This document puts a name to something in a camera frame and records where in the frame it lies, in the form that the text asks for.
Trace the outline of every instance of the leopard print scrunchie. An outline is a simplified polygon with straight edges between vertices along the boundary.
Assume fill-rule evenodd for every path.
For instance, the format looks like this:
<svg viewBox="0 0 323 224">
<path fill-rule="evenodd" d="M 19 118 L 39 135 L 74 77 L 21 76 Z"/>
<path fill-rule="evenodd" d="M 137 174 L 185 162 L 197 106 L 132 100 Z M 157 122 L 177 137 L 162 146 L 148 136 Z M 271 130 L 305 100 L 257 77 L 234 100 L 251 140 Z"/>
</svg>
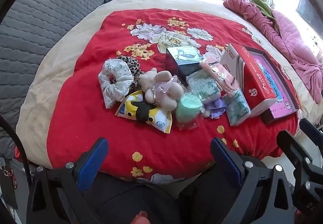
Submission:
<svg viewBox="0 0 323 224">
<path fill-rule="evenodd" d="M 124 56 L 124 55 L 117 56 L 116 59 L 123 60 L 128 65 L 131 71 L 131 74 L 133 75 L 133 83 L 129 88 L 129 94 L 132 94 L 138 90 L 141 90 L 138 77 L 144 74 L 144 72 L 140 70 L 140 63 L 138 62 L 138 60 L 135 59 L 134 57 Z M 115 83 L 115 82 L 116 82 L 116 79 L 113 77 L 111 79 L 111 83 Z"/>
</svg>

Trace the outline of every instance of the white floral scrunchie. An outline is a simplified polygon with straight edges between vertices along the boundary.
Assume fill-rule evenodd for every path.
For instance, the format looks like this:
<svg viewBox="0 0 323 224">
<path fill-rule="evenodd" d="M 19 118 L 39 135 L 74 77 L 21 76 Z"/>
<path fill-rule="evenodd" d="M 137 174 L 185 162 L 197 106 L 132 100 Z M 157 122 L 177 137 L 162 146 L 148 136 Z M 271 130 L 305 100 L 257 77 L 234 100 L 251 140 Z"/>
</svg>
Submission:
<svg viewBox="0 0 323 224">
<path fill-rule="evenodd" d="M 116 83 L 111 84 L 110 76 L 113 75 Z M 105 107 L 107 109 L 118 102 L 122 102 L 129 93 L 129 87 L 133 83 L 133 76 L 128 65 L 120 59 L 106 60 L 102 71 L 99 73 L 99 82 L 103 93 Z"/>
</svg>

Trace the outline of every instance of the pink package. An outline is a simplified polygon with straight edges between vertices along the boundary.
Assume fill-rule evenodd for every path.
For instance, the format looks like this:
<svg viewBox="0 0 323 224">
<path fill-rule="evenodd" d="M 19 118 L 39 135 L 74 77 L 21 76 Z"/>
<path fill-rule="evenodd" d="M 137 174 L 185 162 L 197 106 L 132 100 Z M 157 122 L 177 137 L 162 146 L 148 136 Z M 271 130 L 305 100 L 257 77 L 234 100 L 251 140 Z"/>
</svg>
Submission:
<svg viewBox="0 0 323 224">
<path fill-rule="evenodd" d="M 239 88 L 239 83 L 220 63 L 212 56 L 200 62 L 200 66 L 206 71 L 227 93 L 232 96 Z"/>
</svg>

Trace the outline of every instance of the red gift box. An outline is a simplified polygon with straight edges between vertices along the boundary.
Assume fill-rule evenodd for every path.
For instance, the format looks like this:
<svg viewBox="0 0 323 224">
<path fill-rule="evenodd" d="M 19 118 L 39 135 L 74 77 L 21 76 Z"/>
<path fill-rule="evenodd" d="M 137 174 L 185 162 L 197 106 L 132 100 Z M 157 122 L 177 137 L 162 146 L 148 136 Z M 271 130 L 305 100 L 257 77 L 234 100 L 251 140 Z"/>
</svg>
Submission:
<svg viewBox="0 0 323 224">
<path fill-rule="evenodd" d="M 229 44 L 220 63 L 239 82 L 251 109 L 250 117 L 262 114 L 277 101 L 268 80 L 245 47 Z"/>
</svg>

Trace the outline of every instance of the pink blanket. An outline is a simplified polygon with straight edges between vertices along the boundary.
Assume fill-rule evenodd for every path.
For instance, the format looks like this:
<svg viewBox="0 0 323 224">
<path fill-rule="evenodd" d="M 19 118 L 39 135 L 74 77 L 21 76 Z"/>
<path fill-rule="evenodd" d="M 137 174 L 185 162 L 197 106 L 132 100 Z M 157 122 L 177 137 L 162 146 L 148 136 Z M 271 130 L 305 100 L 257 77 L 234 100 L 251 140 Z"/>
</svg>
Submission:
<svg viewBox="0 0 323 224">
<path fill-rule="evenodd" d="M 323 65 L 306 46 L 295 24 L 280 12 L 272 10 L 278 26 L 279 33 L 277 33 L 274 23 L 262 15 L 254 3 L 248 0 L 225 0 L 223 5 L 257 27 L 289 61 L 315 102 L 321 103 Z"/>
</svg>

